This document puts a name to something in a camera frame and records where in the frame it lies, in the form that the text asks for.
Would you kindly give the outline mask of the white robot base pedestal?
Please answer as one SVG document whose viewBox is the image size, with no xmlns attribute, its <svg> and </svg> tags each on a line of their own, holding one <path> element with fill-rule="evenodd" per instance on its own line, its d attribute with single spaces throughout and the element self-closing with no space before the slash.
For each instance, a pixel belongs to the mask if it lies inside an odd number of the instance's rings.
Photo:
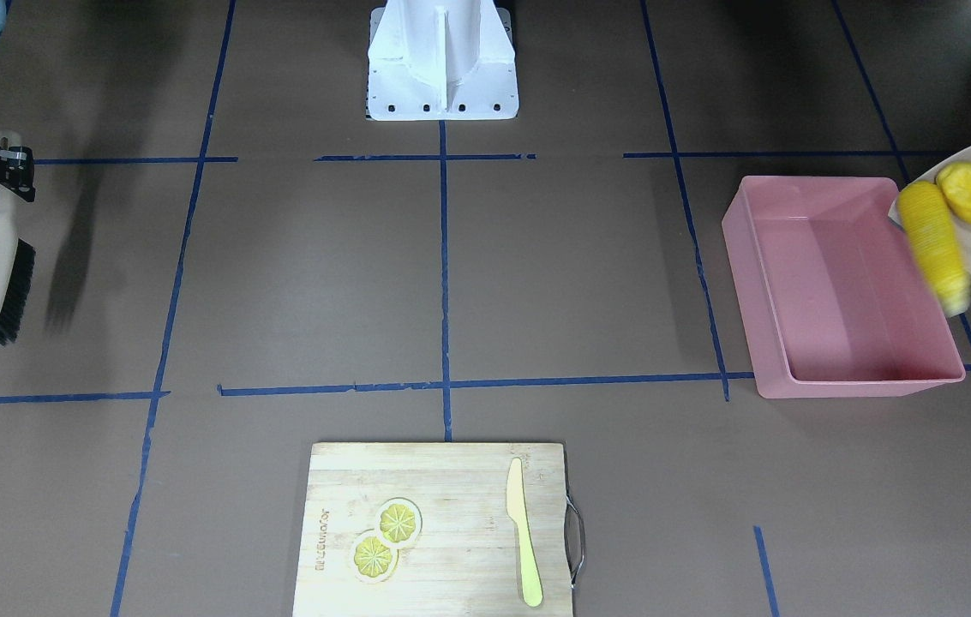
<svg viewBox="0 0 971 617">
<path fill-rule="evenodd" d="M 509 120 L 520 108 L 512 11 L 495 1 L 387 1 L 370 13 L 365 116 Z"/>
</svg>

